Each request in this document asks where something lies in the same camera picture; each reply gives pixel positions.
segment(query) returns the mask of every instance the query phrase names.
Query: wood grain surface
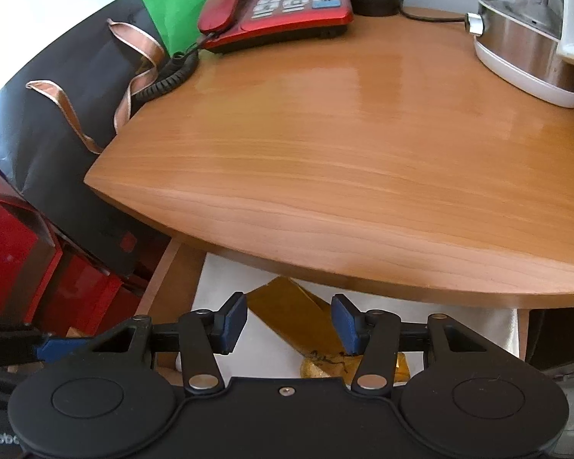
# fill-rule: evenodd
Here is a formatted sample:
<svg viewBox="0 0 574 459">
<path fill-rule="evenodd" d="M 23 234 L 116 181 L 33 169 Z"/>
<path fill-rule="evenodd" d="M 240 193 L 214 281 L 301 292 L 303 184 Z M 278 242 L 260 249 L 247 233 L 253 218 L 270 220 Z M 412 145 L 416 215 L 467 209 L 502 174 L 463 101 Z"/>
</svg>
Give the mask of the wood grain surface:
<svg viewBox="0 0 574 459">
<path fill-rule="evenodd" d="M 463 26 L 358 17 L 336 39 L 204 52 L 85 181 L 173 236 L 299 277 L 574 305 L 574 110 L 487 70 Z"/>
</svg>

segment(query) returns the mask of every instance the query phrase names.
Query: black paper bag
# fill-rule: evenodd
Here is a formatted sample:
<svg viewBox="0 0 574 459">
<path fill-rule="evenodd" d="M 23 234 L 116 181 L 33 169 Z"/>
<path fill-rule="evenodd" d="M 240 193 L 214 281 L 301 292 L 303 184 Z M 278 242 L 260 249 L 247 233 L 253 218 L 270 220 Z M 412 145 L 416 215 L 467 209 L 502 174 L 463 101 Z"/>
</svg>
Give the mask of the black paper bag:
<svg viewBox="0 0 574 459">
<path fill-rule="evenodd" d="M 58 84 L 84 133 L 107 146 L 115 136 L 113 115 L 130 80 L 149 67 L 111 33 L 108 19 L 133 24 L 161 43 L 142 0 L 116 0 L 52 42 L 0 90 L 0 170 L 82 249 L 115 273 L 129 275 L 141 239 L 156 232 L 83 183 L 97 155 L 52 101 L 26 88 L 38 79 Z"/>
</svg>

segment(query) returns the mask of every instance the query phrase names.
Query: electric kettle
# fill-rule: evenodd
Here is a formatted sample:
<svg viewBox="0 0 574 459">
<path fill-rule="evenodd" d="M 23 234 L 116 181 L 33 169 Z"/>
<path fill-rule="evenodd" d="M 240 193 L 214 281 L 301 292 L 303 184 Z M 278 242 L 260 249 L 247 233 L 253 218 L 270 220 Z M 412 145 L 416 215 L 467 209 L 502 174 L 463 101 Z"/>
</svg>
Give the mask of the electric kettle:
<svg viewBox="0 0 574 459">
<path fill-rule="evenodd" d="M 574 107 L 574 0 L 479 0 L 466 28 L 491 71 L 538 98 Z"/>
</svg>

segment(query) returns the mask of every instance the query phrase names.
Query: screw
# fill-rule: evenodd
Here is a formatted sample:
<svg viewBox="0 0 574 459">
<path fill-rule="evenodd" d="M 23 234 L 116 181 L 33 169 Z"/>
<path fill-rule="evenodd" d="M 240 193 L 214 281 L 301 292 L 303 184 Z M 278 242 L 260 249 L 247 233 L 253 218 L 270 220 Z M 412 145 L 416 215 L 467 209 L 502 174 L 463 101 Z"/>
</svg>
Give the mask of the screw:
<svg viewBox="0 0 574 459">
<path fill-rule="evenodd" d="M 387 384 L 387 379 L 380 374 L 365 374 L 357 379 L 357 384 L 364 390 L 380 390 Z"/>
<path fill-rule="evenodd" d="M 295 394 L 295 388 L 283 387 L 279 389 L 279 394 L 283 395 L 283 397 L 291 397 L 291 395 Z"/>
<path fill-rule="evenodd" d="M 219 385 L 219 380 L 212 374 L 196 374 L 189 379 L 189 386 L 195 390 L 210 390 Z"/>
</svg>

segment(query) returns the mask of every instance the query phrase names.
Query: ribbon handle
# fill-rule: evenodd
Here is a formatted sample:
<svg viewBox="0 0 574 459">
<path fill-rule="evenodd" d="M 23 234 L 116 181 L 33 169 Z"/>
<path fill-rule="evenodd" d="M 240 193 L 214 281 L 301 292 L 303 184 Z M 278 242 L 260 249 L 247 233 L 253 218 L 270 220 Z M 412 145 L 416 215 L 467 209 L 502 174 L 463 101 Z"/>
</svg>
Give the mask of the ribbon handle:
<svg viewBox="0 0 574 459">
<path fill-rule="evenodd" d="M 114 22 L 111 19 L 108 19 L 107 22 L 111 33 L 113 33 L 117 39 L 139 52 L 151 63 L 149 69 L 134 76 L 129 82 L 124 97 L 115 110 L 113 127 L 115 133 L 119 133 L 119 130 L 132 116 L 132 96 L 155 82 L 158 75 L 157 66 L 163 60 L 165 53 L 159 42 L 142 29 L 138 29 L 138 27 L 132 26 L 132 24 L 128 22 Z M 87 149 L 98 155 L 102 153 L 103 148 L 98 146 L 92 137 L 87 136 L 87 134 L 83 132 L 77 113 L 75 113 L 75 109 L 72 107 L 68 95 L 58 84 L 47 79 L 41 79 L 28 82 L 26 88 L 38 91 L 38 93 L 46 96 L 55 103 L 63 113 L 66 121 L 68 121 L 68 124 L 70 124 L 70 127 L 72 127 L 72 130 Z"/>
</svg>

